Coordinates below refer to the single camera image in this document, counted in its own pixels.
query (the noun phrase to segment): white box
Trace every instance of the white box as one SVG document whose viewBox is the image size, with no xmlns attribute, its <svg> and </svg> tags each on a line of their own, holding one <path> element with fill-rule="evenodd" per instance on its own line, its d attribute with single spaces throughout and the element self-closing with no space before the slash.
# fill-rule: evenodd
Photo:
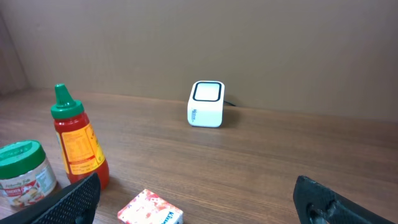
<svg viewBox="0 0 398 224">
<path fill-rule="evenodd" d="M 143 190 L 122 210 L 118 220 L 125 224 L 183 224 L 183 212 L 150 190 Z"/>
</svg>

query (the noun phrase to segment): ketchup bottle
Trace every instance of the ketchup bottle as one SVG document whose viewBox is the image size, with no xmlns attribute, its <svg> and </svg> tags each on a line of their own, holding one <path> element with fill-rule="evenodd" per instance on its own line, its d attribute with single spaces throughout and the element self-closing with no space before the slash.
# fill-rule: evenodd
<svg viewBox="0 0 398 224">
<path fill-rule="evenodd" d="M 51 115 L 69 181 L 73 184 L 96 172 L 104 189 L 109 183 L 108 162 L 83 104 L 70 96 L 64 84 L 55 85 L 55 96 Z"/>
</svg>

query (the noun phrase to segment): green jar lid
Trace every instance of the green jar lid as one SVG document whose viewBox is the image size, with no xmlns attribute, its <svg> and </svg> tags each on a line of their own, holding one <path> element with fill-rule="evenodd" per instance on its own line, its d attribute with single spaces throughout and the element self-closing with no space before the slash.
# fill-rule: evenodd
<svg viewBox="0 0 398 224">
<path fill-rule="evenodd" d="M 65 84 L 55 85 L 55 97 L 57 103 L 51 107 L 51 115 L 54 119 L 67 119 L 84 112 L 83 104 L 80 100 L 74 100 Z"/>
<path fill-rule="evenodd" d="M 25 140 L 0 148 L 0 179 L 11 179 L 35 169 L 45 159 L 42 145 Z"/>
</svg>

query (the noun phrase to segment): wood grain surface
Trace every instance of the wood grain surface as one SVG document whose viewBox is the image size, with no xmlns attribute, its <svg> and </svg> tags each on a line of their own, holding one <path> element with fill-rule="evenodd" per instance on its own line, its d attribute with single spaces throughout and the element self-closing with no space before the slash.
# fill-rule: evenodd
<svg viewBox="0 0 398 224">
<path fill-rule="evenodd" d="M 181 208 L 188 224 L 299 223 L 298 175 L 398 222 L 397 124 L 226 106 L 221 128 L 193 128 L 184 102 L 72 95 L 84 103 L 109 163 L 95 223 L 116 223 L 144 188 Z M 0 98 L 0 145 L 39 140 L 65 187 L 54 102 L 52 90 Z M 2 197 L 0 218 L 14 212 Z"/>
</svg>

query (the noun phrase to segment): bottle label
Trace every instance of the bottle label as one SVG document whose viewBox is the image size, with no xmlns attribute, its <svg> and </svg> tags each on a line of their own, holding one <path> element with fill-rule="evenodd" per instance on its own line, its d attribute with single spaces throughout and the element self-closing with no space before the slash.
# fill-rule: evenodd
<svg viewBox="0 0 398 224">
<path fill-rule="evenodd" d="M 67 162 L 67 160 L 65 159 L 65 153 L 64 153 L 64 151 L 63 151 L 63 147 L 62 147 L 62 144 L 61 144 L 60 135 L 59 135 L 58 133 L 56 133 L 56 134 L 57 134 L 58 145 L 60 146 L 61 153 L 62 153 L 63 165 L 65 166 L 65 171 L 67 172 L 67 174 L 69 174 L 68 162 Z"/>
<path fill-rule="evenodd" d="M 102 148 L 91 124 L 87 124 L 84 128 L 76 131 L 62 133 L 62 139 L 72 174 L 79 175 L 91 172 L 105 161 Z"/>
</svg>

